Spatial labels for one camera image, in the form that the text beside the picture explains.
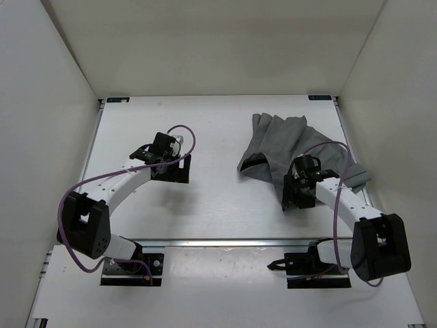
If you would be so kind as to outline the grey pleated skirt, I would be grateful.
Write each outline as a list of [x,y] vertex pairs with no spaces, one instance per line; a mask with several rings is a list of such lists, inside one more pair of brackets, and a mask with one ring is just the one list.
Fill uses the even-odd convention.
[[238,171],[246,177],[271,183],[280,203],[285,175],[291,162],[302,154],[319,158],[321,170],[332,170],[339,176],[347,170],[343,183],[355,193],[371,180],[370,173],[354,162],[343,146],[309,126],[304,116],[282,119],[255,113],[252,128],[252,138]]

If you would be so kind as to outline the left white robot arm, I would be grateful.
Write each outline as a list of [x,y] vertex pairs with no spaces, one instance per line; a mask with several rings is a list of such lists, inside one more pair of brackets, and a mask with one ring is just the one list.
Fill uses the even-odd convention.
[[183,144],[181,135],[157,133],[152,143],[137,148],[116,172],[81,182],[97,182],[93,189],[79,193],[74,186],[66,191],[57,213],[57,240],[74,261],[80,253],[91,259],[114,260],[128,272],[141,268],[142,247],[111,232],[111,215],[152,180],[187,184],[192,150],[183,153]]

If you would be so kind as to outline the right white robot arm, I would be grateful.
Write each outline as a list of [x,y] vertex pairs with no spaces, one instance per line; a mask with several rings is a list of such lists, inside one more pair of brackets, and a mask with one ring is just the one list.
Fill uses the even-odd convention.
[[351,230],[352,238],[337,235],[311,241],[305,253],[288,253],[268,265],[292,279],[314,279],[327,273],[354,271],[364,282],[406,273],[410,252],[402,218],[384,214],[365,203],[341,183],[337,173],[322,169],[319,158],[309,154],[292,161],[283,183],[283,209],[313,208],[321,202]]

